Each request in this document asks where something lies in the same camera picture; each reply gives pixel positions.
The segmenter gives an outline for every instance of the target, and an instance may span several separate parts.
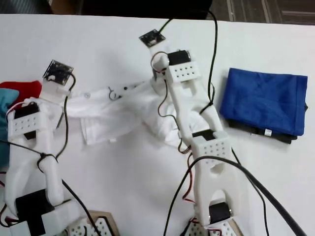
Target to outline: white tabletop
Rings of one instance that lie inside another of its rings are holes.
[[[0,15],[0,81],[41,79],[51,59],[75,68],[76,91],[95,90],[115,82],[149,80],[150,53],[138,37],[159,29],[164,22],[116,17]],[[206,84],[214,43],[213,22],[174,20],[163,35],[178,48],[193,52]],[[314,42],[312,26],[219,22],[212,80],[219,107],[230,67],[309,77],[310,108],[306,112],[305,134],[291,145],[227,128],[243,165],[309,235],[314,229],[315,212]],[[56,152],[64,141],[63,129],[64,124],[56,133]],[[60,168],[63,178],[89,209],[113,213],[122,235],[161,235],[169,204],[186,170],[186,157],[157,141],[145,126],[120,137],[114,144],[87,147],[79,121],[71,119],[69,144],[60,158]],[[264,236],[262,204],[250,185],[248,199],[244,224],[249,226],[249,235]],[[178,235],[192,214],[191,204],[178,199],[168,235]],[[293,235],[268,201],[267,217],[270,235]]]

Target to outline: white fabric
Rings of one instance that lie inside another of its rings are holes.
[[[88,145],[115,139],[124,135],[144,122],[151,132],[161,141],[177,147],[179,135],[172,117],[158,115],[158,106],[163,97],[156,94],[150,82],[132,89],[122,98],[111,101],[109,89],[104,88],[91,93],[79,93],[69,99],[69,117],[81,118],[83,136]],[[162,105],[162,115],[176,116],[173,103],[168,98]],[[192,131],[208,128],[198,113],[189,117]]]

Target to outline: small circuit board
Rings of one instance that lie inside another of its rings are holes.
[[[153,47],[165,40],[165,37],[156,29],[142,35],[139,39],[148,47]]]
[[[52,60],[45,71],[43,78],[47,81],[53,81],[64,86],[69,79],[69,73],[72,71],[73,67]]]

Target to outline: robotic arm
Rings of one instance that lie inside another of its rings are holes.
[[[52,153],[53,133],[63,113],[53,102],[64,99],[61,91],[67,87],[44,80],[40,99],[26,100],[7,116],[8,140],[35,151],[10,145],[5,202],[21,221],[10,227],[12,236],[56,235],[85,215],[63,187],[57,159],[44,155]]]
[[[156,73],[153,83],[166,80],[177,113],[179,135],[191,146],[194,159],[204,155],[231,159],[229,137],[214,106],[201,114],[209,129],[192,132],[189,127],[189,114],[200,113],[209,103],[197,63],[188,51],[160,55],[154,57],[153,68],[161,73]],[[195,165],[194,195],[195,213],[205,228],[230,220],[240,211],[235,169],[222,162],[202,160]]]

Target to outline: blue cloth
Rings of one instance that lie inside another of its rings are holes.
[[[7,141],[8,123],[5,114],[8,107],[18,98],[17,90],[0,88],[0,139]],[[0,167],[9,163],[9,145],[0,143]]]
[[[257,128],[303,135],[307,76],[231,68],[220,113]]]

